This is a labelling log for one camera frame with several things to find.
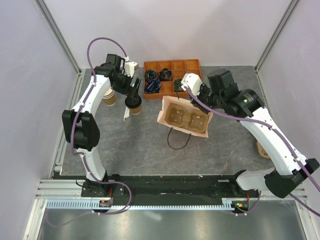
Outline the black cup lid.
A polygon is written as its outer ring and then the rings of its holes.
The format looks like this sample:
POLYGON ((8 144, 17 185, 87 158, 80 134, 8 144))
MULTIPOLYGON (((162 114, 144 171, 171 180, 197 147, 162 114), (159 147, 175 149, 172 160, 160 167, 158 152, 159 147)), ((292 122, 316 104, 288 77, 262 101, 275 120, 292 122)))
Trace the black cup lid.
POLYGON ((136 109, 141 106, 142 99, 140 96, 137 96, 137 98, 127 97, 124 102, 126 107, 128 107, 129 109, 136 109))

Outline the single brown paper cup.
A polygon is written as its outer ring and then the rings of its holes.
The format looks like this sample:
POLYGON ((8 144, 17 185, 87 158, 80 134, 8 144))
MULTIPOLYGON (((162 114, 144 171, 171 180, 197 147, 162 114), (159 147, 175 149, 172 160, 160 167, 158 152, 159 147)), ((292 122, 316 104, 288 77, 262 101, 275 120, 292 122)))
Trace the single brown paper cup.
POLYGON ((137 107, 129 107, 128 109, 129 109, 130 114, 137 115, 141 112, 142 106, 139 105, 137 107))

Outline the stack of paper cups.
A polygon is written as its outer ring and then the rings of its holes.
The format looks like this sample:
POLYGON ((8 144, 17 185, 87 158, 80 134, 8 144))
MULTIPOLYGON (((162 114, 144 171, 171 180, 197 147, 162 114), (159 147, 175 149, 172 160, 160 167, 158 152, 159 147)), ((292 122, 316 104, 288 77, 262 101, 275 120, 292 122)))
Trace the stack of paper cups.
POLYGON ((115 91, 112 88, 108 89, 103 95, 102 100, 107 106, 114 105, 116 103, 115 91))

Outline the orange paper bag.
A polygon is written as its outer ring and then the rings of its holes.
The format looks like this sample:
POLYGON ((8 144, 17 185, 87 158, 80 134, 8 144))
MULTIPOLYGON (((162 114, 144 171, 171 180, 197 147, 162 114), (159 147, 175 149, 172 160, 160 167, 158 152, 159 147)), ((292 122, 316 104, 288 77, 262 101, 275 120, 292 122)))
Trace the orange paper bag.
POLYGON ((213 115, 194 107, 187 99, 166 95, 162 98, 157 122, 168 127, 170 131, 176 130, 189 137, 208 138, 208 126, 213 115))

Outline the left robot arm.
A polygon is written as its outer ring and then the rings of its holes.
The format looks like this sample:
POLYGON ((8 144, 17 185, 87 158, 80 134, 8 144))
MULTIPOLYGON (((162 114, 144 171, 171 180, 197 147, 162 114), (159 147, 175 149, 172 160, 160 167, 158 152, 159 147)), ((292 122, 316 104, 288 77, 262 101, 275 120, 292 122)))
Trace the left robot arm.
POLYGON ((81 191, 83 197, 105 197, 111 192, 108 174, 97 149, 100 130, 95 115, 103 97, 114 97, 115 92, 126 97, 125 106, 130 113, 140 113, 141 79, 132 81, 137 67, 138 64, 128 57, 108 54, 106 62, 93 69, 89 85, 78 103, 62 113, 65 139, 71 144, 73 155, 80 156, 85 167, 86 175, 81 191))

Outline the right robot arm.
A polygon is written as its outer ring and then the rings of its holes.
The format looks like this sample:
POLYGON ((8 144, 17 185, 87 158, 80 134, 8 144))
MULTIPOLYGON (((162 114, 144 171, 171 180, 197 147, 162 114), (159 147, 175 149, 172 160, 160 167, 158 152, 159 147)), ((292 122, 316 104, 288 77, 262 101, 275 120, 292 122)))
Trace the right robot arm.
POLYGON ((181 87, 188 92, 190 102, 205 113, 240 122, 273 163, 273 168, 268 170, 241 172, 229 184, 233 196, 240 197, 247 190, 267 189, 284 199, 306 179, 310 179, 317 189, 320 187, 312 178, 320 163, 315 158, 307 158, 290 143, 254 90, 239 90, 232 73, 224 68, 211 72, 207 79, 208 84, 205 84, 195 73, 184 75, 181 87))

